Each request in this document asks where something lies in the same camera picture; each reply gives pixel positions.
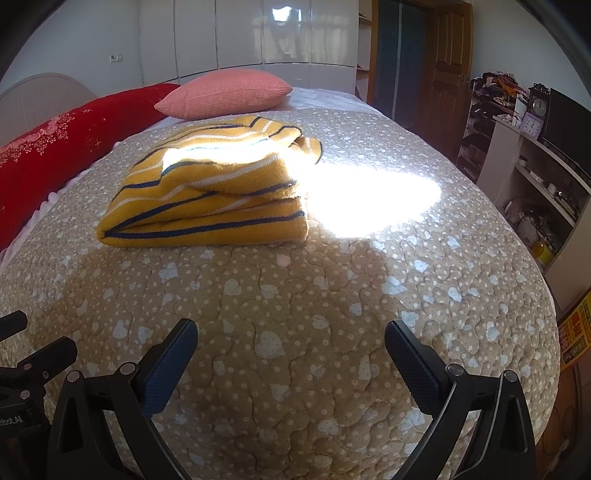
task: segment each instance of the white wardrobe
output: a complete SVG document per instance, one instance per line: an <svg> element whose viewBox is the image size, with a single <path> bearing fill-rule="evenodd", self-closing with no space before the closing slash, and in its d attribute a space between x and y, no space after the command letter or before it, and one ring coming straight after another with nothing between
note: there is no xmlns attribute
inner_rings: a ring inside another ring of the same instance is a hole
<svg viewBox="0 0 591 480"><path fill-rule="evenodd" d="M358 0L140 0L145 85L216 69L355 92Z"/></svg>

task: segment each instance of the metal screw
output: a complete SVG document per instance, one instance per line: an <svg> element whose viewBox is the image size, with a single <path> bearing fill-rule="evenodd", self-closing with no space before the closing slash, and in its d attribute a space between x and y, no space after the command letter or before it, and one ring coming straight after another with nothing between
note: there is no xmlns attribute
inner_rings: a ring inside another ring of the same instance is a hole
<svg viewBox="0 0 591 480"><path fill-rule="evenodd" d="M131 375L135 372L135 364L128 362L126 364L121 365L119 371L124 375Z"/></svg>
<svg viewBox="0 0 591 480"><path fill-rule="evenodd" d="M455 377L461 377L464 373L466 373L466 371L464 370L464 367L462 367L461 365L458 365L458 364L451 364L451 365L449 365L449 367L447 367L447 369Z"/></svg>
<svg viewBox="0 0 591 480"><path fill-rule="evenodd" d="M507 370L505 372L505 378L509 382L517 382L519 380L519 378L517 377L517 374L513 370Z"/></svg>
<svg viewBox="0 0 591 480"><path fill-rule="evenodd" d="M66 380L70 383L74 383L76 380L80 378L80 372L78 370L74 370L73 372L68 373Z"/></svg>

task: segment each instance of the clock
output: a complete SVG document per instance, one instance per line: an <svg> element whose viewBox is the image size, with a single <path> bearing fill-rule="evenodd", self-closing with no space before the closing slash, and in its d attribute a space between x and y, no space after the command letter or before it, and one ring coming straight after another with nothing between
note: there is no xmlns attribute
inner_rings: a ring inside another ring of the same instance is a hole
<svg viewBox="0 0 591 480"><path fill-rule="evenodd" d="M530 88L530 101L527 106L527 112L542 120L543 123L546 120L546 115L548 115L549 106L550 91L541 83L535 83Z"/></svg>
<svg viewBox="0 0 591 480"><path fill-rule="evenodd" d="M544 121L541 118L538 118L535 115L527 112L523 117L523 121L521 122L519 129L538 140L543 126Z"/></svg>

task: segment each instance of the black monitor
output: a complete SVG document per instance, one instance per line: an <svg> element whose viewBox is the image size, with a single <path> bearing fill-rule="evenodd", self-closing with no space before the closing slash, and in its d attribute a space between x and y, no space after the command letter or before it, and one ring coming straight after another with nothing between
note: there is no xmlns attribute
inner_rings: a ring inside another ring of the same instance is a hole
<svg viewBox="0 0 591 480"><path fill-rule="evenodd" d="M591 176L591 112L552 89L543 138Z"/></svg>

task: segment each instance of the headboard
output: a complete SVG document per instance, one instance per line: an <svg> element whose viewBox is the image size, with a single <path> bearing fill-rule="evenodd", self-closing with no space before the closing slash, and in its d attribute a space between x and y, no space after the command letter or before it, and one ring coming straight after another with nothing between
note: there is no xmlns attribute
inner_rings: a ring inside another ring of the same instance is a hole
<svg viewBox="0 0 591 480"><path fill-rule="evenodd" d="M78 80L59 73L33 75L15 83L0 94L0 146L95 98Z"/></svg>

